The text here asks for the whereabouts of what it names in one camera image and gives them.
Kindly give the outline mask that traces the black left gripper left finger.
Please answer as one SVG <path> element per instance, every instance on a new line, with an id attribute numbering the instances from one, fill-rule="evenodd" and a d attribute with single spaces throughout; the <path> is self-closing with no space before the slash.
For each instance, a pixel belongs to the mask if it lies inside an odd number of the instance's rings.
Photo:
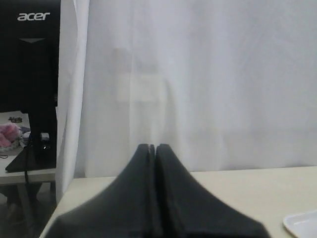
<path id="1" fill-rule="evenodd" d="M 47 238 L 155 237 L 155 149 L 138 145 L 119 176 L 92 199 L 59 216 Z"/>

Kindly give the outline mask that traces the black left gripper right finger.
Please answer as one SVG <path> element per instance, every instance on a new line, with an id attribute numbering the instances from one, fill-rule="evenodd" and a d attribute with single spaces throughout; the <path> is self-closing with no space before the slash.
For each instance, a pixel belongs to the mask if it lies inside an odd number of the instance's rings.
<path id="1" fill-rule="evenodd" d="M 167 144 L 157 147 L 155 179 L 164 238 L 268 238 L 264 225 L 222 202 L 182 165 Z"/>

